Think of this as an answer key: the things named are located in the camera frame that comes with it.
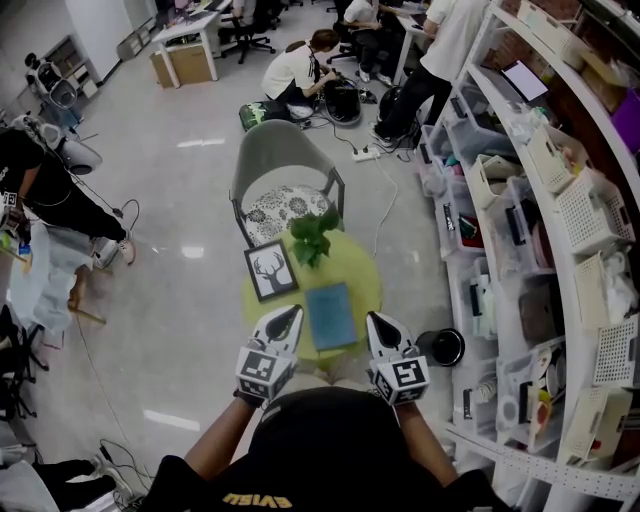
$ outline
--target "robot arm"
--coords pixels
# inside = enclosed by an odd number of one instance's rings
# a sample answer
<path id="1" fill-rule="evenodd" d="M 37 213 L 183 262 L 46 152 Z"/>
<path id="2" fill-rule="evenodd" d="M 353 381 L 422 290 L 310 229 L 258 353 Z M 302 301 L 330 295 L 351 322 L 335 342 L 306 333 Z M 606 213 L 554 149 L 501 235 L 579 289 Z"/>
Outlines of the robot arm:
<path id="1" fill-rule="evenodd" d="M 273 400 L 298 364 L 296 347 L 302 330 L 301 306 L 284 306 L 263 316 L 249 345 L 240 349 L 236 366 L 238 389 Z"/>
<path id="2" fill-rule="evenodd" d="M 409 330 L 382 313 L 367 314 L 372 382 L 389 405 L 422 398 L 429 386 L 427 359 Z"/>

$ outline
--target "potted plant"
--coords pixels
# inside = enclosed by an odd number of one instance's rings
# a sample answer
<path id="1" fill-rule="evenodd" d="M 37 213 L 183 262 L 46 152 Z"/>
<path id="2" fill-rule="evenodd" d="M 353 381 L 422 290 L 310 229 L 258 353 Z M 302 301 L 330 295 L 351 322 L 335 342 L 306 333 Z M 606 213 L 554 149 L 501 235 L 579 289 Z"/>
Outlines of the potted plant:
<path id="1" fill-rule="evenodd" d="M 291 234 L 296 239 L 293 253 L 301 266 L 307 264 L 316 268 L 323 254 L 329 256 L 331 242 L 324 233 L 336 229 L 339 224 L 340 214 L 334 207 L 330 207 L 320 217 L 308 213 L 304 217 L 293 219 Z"/>

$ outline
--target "gray floor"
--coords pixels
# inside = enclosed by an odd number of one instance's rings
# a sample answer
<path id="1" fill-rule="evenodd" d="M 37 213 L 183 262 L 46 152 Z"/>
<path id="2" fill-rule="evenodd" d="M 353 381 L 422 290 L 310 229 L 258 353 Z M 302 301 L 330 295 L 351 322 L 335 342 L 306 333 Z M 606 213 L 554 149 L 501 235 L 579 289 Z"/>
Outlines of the gray floor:
<path id="1" fill-rule="evenodd" d="M 328 5 L 284 12 L 281 27 L 269 33 L 274 46 L 282 49 L 316 28 L 330 27 L 335 14 L 325 12 Z M 88 352 L 75 323 L 63 347 L 61 339 L 48 341 L 61 350 L 41 348 L 51 372 L 39 373 L 38 383 L 27 386 L 39 414 L 27 428 L 46 461 L 95 453 L 101 437 L 126 443 L 150 472 L 163 455 L 183 455 L 198 430 L 228 404 L 238 350 L 249 333 L 241 299 L 246 245 L 228 190 L 243 136 L 238 109 L 263 99 L 259 84 L 273 56 L 253 52 L 244 65 L 234 56 L 217 60 L 217 83 L 162 90 L 149 53 L 123 64 L 85 112 L 81 133 L 99 134 L 90 144 L 104 157 L 87 182 L 115 206 L 139 200 L 138 259 L 131 268 L 117 259 L 114 277 L 92 278 L 88 309 L 108 323 L 96 327 L 80 321 Z M 356 63 L 347 60 L 336 67 L 354 76 Z M 370 88 L 378 98 L 385 90 L 377 82 Z M 364 106 L 363 122 L 339 129 L 339 135 L 363 147 L 370 142 L 367 122 L 376 112 L 376 106 Z M 372 250 L 393 186 L 375 162 L 354 163 L 350 148 L 333 137 L 330 126 L 306 133 L 334 160 L 346 183 L 347 233 Z M 177 147 L 194 139 L 224 142 Z M 399 187 L 380 230 L 376 258 L 384 282 L 383 311 L 415 335 L 448 326 L 449 293 L 435 219 L 421 195 L 415 164 L 390 156 L 381 165 Z M 270 176 L 252 195 L 292 179 L 309 182 L 306 176 Z M 134 210 L 130 205 L 125 211 L 127 225 Z M 447 417 L 447 374 L 433 371 L 432 379 L 421 408 Z M 118 460 L 126 457 L 120 454 Z M 132 474 L 127 477 L 133 482 Z"/>

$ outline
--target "purple object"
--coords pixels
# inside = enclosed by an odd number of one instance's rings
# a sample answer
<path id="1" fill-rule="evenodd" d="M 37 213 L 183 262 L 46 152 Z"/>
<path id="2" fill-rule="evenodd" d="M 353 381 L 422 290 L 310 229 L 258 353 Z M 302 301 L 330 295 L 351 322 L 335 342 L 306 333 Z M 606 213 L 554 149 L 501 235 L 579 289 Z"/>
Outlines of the purple object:
<path id="1" fill-rule="evenodd" d="M 637 89 L 629 89 L 611 122 L 629 150 L 632 153 L 640 151 L 640 95 Z"/>

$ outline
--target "picture frame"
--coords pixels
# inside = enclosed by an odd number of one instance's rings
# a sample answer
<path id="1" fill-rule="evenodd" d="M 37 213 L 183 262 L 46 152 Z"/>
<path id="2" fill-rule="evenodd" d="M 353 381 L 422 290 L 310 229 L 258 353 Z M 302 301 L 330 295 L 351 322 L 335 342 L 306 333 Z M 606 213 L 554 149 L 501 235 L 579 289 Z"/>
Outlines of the picture frame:
<path id="1" fill-rule="evenodd" d="M 259 302 L 265 302 L 298 289 L 298 281 L 282 240 L 248 249 L 244 251 L 244 257 Z"/>

